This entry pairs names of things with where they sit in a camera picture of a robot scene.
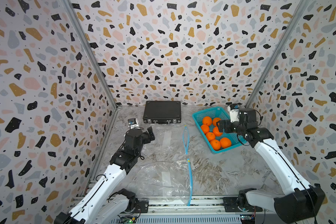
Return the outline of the orange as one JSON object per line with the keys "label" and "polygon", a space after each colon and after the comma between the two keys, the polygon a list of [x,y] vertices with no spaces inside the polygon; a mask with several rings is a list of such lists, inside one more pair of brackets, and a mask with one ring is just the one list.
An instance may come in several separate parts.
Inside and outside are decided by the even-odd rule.
{"label": "orange", "polygon": [[210,132],[210,127],[206,124],[201,125],[200,128],[201,128],[203,134],[207,134],[208,132]]}
{"label": "orange", "polygon": [[219,122],[220,120],[221,120],[220,118],[214,118],[212,120],[213,125],[216,127],[217,126],[217,122]]}
{"label": "orange", "polygon": [[219,131],[218,127],[214,127],[212,132],[215,134],[216,137],[219,137],[223,134],[222,132]]}
{"label": "orange", "polygon": [[207,126],[212,125],[212,118],[209,116],[205,116],[202,120],[202,124]]}

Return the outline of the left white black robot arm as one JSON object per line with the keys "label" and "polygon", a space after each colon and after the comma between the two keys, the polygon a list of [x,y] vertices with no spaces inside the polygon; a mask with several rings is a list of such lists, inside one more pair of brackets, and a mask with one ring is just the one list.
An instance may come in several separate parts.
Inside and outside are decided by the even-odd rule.
{"label": "left white black robot arm", "polygon": [[99,180],[89,193],[68,213],[60,213],[56,224],[104,224],[121,213],[141,213],[140,201],[136,194],[126,189],[115,191],[139,159],[145,144],[155,140],[151,127],[146,131],[135,127],[126,132],[125,140],[112,156],[105,172],[98,175]]}

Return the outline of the orange fruit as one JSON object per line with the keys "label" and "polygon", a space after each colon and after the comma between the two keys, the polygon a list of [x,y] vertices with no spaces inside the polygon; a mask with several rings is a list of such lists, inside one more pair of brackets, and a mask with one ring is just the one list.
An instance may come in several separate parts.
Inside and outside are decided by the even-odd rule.
{"label": "orange fruit", "polygon": [[208,142],[211,142],[212,140],[216,139],[216,136],[213,132],[207,132],[205,134],[205,137],[207,138]]}
{"label": "orange fruit", "polygon": [[219,140],[216,139],[211,140],[210,145],[214,151],[219,151],[221,149],[221,143]]}
{"label": "orange fruit", "polygon": [[228,148],[232,146],[232,142],[230,139],[224,137],[222,139],[220,139],[220,145],[222,149]]}

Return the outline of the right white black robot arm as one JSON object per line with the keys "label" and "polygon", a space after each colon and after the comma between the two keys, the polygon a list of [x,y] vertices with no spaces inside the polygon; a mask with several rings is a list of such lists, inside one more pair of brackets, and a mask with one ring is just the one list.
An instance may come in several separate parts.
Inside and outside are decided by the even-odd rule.
{"label": "right white black robot arm", "polygon": [[325,199],[320,187],[314,187],[287,159],[271,132],[260,127],[257,112],[232,104],[227,109],[229,119],[217,122],[220,132],[242,136],[265,160],[281,186],[283,194],[268,193],[254,188],[240,190],[237,206],[242,210],[260,207],[275,212],[285,223],[291,224],[316,218]]}

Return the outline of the teal plastic basket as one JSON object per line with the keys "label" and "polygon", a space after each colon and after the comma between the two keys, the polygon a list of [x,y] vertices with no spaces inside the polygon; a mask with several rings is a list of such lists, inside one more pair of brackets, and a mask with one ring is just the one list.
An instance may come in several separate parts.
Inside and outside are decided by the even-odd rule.
{"label": "teal plastic basket", "polygon": [[242,136],[237,136],[236,133],[222,133],[222,135],[216,137],[216,139],[220,140],[220,139],[226,137],[231,141],[231,146],[227,147],[227,148],[222,148],[218,151],[214,150],[213,147],[211,146],[210,142],[206,138],[204,131],[201,129],[201,125],[203,125],[204,117],[210,117],[211,119],[220,118],[222,120],[227,120],[227,119],[230,119],[230,116],[227,113],[227,111],[220,106],[204,109],[204,110],[198,111],[196,113],[193,113],[193,115],[192,115],[192,118],[193,118],[193,120],[194,120],[194,122],[195,122],[195,124],[198,128],[198,131],[200,132],[200,134],[201,134],[204,142],[206,143],[208,149],[212,153],[218,154],[218,153],[226,152],[226,151],[237,148],[237,147],[242,146],[243,144],[247,143],[247,141],[244,140]]}

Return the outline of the clear zip-top bag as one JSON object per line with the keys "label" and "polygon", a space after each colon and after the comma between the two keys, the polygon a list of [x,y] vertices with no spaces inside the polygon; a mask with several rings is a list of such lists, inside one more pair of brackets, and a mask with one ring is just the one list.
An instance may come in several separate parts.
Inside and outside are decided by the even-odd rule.
{"label": "clear zip-top bag", "polygon": [[193,194],[190,160],[144,165],[128,186],[140,198],[158,197],[163,202],[180,201],[184,206],[190,206]]}
{"label": "clear zip-top bag", "polygon": [[155,140],[144,145],[137,166],[143,167],[186,167],[188,155],[184,148],[184,126],[152,125]]}

